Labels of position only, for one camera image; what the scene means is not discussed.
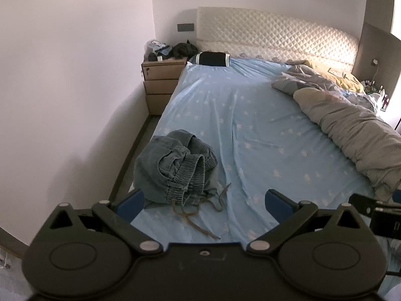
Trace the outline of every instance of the cable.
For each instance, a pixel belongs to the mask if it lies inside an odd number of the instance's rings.
[[[373,78],[372,78],[372,82],[374,81],[374,78],[376,77],[377,72],[378,72],[378,64],[377,64],[376,66],[377,66],[377,69],[376,69],[376,72],[375,72],[375,74],[374,74],[374,76],[373,76]]]
[[[401,277],[401,272],[386,272],[386,275]]]

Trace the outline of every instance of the wooden nightstand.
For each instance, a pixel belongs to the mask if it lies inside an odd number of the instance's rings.
[[[178,79],[186,65],[186,58],[182,60],[167,59],[164,61],[142,63],[146,103],[150,115],[161,115],[170,101]]]

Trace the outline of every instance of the floor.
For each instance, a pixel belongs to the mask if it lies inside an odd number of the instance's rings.
[[[145,133],[139,142],[138,148],[136,149],[134,156],[132,157],[130,166],[128,167],[127,172],[124,175],[123,181],[121,183],[120,188],[118,189],[117,193],[117,198],[125,195],[131,187],[133,177],[134,177],[134,163],[138,155],[141,153],[141,151],[145,148],[145,146],[148,144],[150,139],[152,138],[152,135],[154,133],[154,130],[156,129],[157,124],[159,123],[159,116],[152,116],[150,123],[148,127],[145,130]]]
[[[22,273],[21,259],[0,249],[0,301],[25,301],[31,294]]]

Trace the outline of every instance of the baseboard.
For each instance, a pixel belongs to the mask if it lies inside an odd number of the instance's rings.
[[[0,248],[17,258],[22,259],[28,246],[0,228]]]
[[[152,119],[152,116],[148,115],[148,117],[146,118],[143,126],[141,127],[141,130],[139,130],[139,133],[138,133],[137,137],[135,138],[135,141],[132,144],[131,149],[128,152],[127,157],[125,158],[125,161],[124,161],[124,163],[123,163],[123,165],[121,167],[121,170],[117,175],[117,179],[114,182],[114,186],[113,186],[112,192],[110,193],[110,196],[109,196],[109,200],[111,202],[115,201],[115,199],[117,197],[118,191],[119,191],[120,186],[121,186],[121,184],[123,182],[123,179],[124,179],[124,175],[125,175],[125,173],[127,173],[128,167],[131,164],[132,157],[134,156],[134,153],[135,153],[136,149],[138,148],[138,145],[139,145],[142,137],[144,136],[145,131],[146,131],[147,127],[149,126],[149,123],[150,123],[151,119]]]

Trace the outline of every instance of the bed frame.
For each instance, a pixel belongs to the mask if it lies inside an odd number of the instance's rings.
[[[314,60],[348,72],[359,43],[332,27],[240,8],[199,7],[196,34],[201,51],[274,62]]]

